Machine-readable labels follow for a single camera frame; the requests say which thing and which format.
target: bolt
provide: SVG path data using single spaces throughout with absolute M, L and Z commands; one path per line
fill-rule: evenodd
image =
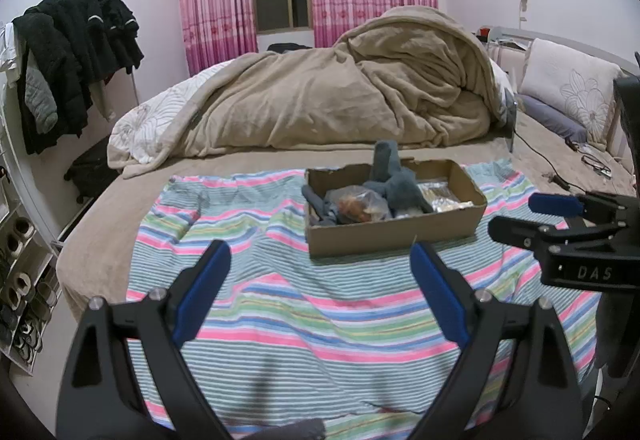
M 540 308 L 542 308 L 543 310 L 550 310 L 551 308 L 554 307 L 554 304 L 551 302 L 551 299 L 545 296 L 538 298 L 538 304 L 540 305 Z
M 89 308 L 92 310 L 99 310 L 102 308 L 102 305 L 104 305 L 104 299 L 99 296 L 89 299 Z
M 152 288 L 149 290 L 149 299 L 151 301 L 161 301 L 166 297 L 166 288 Z
M 486 290 L 484 288 L 481 288 L 480 290 L 476 290 L 476 299 L 478 299 L 478 301 L 480 301 L 481 303 L 488 303 L 489 301 L 491 301 L 491 299 L 494 298 L 494 295 L 489 292 L 489 290 Z

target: black bag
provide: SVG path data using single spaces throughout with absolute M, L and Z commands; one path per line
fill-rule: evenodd
M 100 140 L 78 156 L 65 173 L 65 180 L 72 180 L 80 191 L 78 203 L 85 198 L 97 198 L 118 177 L 118 172 L 107 165 L 108 143 L 109 137 Z

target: cardboard box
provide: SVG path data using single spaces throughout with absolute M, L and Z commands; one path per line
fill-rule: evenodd
M 402 165 L 416 172 L 418 181 L 446 177 L 449 188 L 460 201 L 472 201 L 465 207 L 448 213 L 433 213 L 404 219 L 353 223 L 335 227 L 309 224 L 315 211 L 305 209 L 305 235 L 312 257 L 367 253 L 411 246 L 416 241 L 442 241 L 473 235 L 486 208 L 486 198 L 465 171 L 451 160 L 402 160 Z M 371 165 L 347 165 L 342 169 L 308 169 L 306 182 L 318 196 L 347 185 L 362 185 L 369 179 Z

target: bed headboard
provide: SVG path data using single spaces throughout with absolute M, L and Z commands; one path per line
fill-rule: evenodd
M 489 31 L 487 37 L 487 51 L 491 57 L 504 71 L 509 73 L 511 82 L 515 89 L 520 88 L 524 75 L 524 64 L 526 57 L 526 48 L 534 39 L 545 39 L 546 41 L 556 42 L 578 50 L 582 53 L 591 55 L 592 57 L 607 60 L 613 64 L 619 65 L 620 69 L 628 74 L 640 74 L 640 68 L 634 62 L 610 54 L 594 46 L 583 44 L 571 39 L 564 39 L 549 34 L 538 32 L 530 32 L 528 30 L 519 30 L 517 28 L 505 28 L 503 26 L 494 26 Z M 507 45 L 508 41 L 521 45 L 521 48 L 514 47 L 514 44 Z M 607 136 L 607 151 L 610 155 L 619 159 L 620 163 L 630 173 L 634 172 L 633 158 L 631 150 L 626 142 L 626 135 L 622 131 L 620 125 L 620 108 L 616 109 L 614 122 Z

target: floor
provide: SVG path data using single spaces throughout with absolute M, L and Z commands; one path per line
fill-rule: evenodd
M 53 310 L 49 325 L 44 330 L 44 347 L 36 357 L 33 376 L 25 375 L 15 366 L 12 366 L 10 373 L 24 401 L 52 433 L 56 427 L 60 380 L 76 327 L 76 320 L 66 299 L 61 297 Z

